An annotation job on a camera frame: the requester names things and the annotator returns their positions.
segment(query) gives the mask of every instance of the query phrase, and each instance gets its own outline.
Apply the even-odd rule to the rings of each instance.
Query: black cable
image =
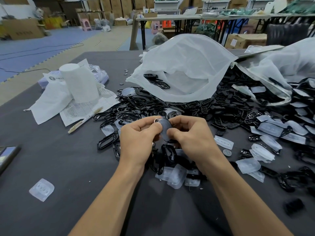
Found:
[[[32,71],[37,71],[37,70],[42,70],[42,69],[34,69],[34,70],[28,70],[28,71],[23,71],[23,72],[17,72],[17,71],[8,71],[8,70],[5,70],[4,68],[0,68],[0,69],[3,69],[5,72],[11,72],[11,73],[25,73],[25,72],[32,72]]]
[[[84,44],[82,44],[81,46],[73,46],[73,47],[70,47],[70,48],[59,49],[59,50],[68,50],[68,49],[72,49],[72,48],[76,48],[76,47],[82,47],[82,46],[84,46]],[[29,54],[29,55],[39,55],[39,54],[48,53],[48,52],[52,52],[52,51],[58,51],[58,50],[45,51],[45,52]],[[23,57],[23,56],[29,56],[29,55],[14,56],[14,57],[6,58],[6,59],[14,59],[14,58]]]
[[[58,46],[68,46],[68,45],[77,45],[79,43],[74,43],[74,44],[65,44],[65,45],[58,45]],[[38,47],[36,49],[32,49],[32,50],[38,50],[40,48],[46,48],[46,47],[58,47],[58,46],[43,46],[43,47]],[[32,51],[32,50],[23,50],[23,51],[17,51],[17,52],[12,52],[12,53],[7,53],[7,54],[0,54],[1,55],[11,55],[11,54],[16,54],[16,53],[21,53],[21,52],[26,52],[26,51]]]

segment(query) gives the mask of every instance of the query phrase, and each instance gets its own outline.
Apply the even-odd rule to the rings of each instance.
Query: white bag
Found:
[[[190,102],[212,97],[230,63],[237,57],[205,35],[176,35],[148,51],[143,63],[126,79],[166,102]],[[161,89],[144,74],[157,74],[170,86]]]

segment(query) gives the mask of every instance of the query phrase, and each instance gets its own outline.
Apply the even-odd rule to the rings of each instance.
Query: pen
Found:
[[[87,118],[79,121],[76,125],[74,125],[72,128],[70,128],[70,130],[68,131],[68,133],[72,133],[74,132],[78,127],[80,127],[83,123],[85,123],[87,120],[89,120],[92,116],[94,116],[95,114],[99,113],[102,110],[103,107],[98,108],[97,110],[95,110],[93,112],[93,114],[89,115]]]

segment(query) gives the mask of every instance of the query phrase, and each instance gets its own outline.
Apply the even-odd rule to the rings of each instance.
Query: coin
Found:
[[[228,149],[224,149],[223,150],[223,154],[226,155],[226,156],[231,156],[232,155],[232,152]]]

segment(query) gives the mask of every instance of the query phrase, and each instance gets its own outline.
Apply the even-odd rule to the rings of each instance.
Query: paper towel roll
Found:
[[[100,96],[93,73],[86,66],[64,64],[59,70],[77,103],[87,103]]]

